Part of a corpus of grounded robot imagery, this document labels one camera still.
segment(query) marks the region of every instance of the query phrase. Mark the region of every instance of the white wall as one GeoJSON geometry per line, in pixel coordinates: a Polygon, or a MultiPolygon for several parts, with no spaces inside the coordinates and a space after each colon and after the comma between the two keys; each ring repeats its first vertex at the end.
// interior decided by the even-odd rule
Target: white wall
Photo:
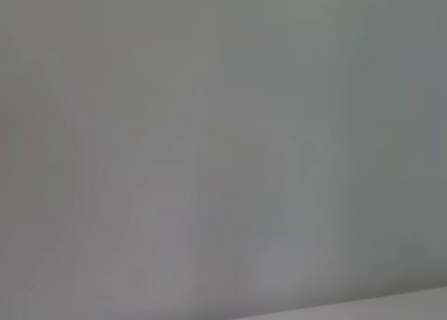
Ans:
{"type": "Polygon", "coordinates": [[[446,6],[0,0],[0,308],[228,319],[444,284],[446,6]]]}

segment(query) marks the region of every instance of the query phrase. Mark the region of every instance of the gray wall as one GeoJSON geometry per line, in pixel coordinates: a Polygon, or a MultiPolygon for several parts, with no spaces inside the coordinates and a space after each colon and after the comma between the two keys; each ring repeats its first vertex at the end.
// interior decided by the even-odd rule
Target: gray wall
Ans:
{"type": "Polygon", "coordinates": [[[230,319],[445,284],[446,18],[0,0],[0,315],[230,319]]]}

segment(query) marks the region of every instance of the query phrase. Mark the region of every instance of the blurry background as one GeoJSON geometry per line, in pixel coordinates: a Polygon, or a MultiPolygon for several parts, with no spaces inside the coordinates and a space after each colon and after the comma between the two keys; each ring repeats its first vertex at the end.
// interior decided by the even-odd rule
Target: blurry background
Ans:
{"type": "Polygon", "coordinates": [[[2,319],[224,320],[447,284],[447,0],[0,0],[2,319]]]}

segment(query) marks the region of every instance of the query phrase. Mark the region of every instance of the wall surface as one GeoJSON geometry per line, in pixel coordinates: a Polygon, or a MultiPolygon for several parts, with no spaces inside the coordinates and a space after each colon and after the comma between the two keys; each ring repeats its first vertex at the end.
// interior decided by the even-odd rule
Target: wall surface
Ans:
{"type": "Polygon", "coordinates": [[[0,0],[2,319],[447,284],[447,0],[0,0]]]}

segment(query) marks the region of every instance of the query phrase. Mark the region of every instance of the light gray background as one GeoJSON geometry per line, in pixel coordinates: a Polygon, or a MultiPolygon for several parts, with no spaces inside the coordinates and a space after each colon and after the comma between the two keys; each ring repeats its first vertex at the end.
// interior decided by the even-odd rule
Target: light gray background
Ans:
{"type": "Polygon", "coordinates": [[[2,319],[229,319],[447,282],[447,0],[0,0],[2,319]]]}

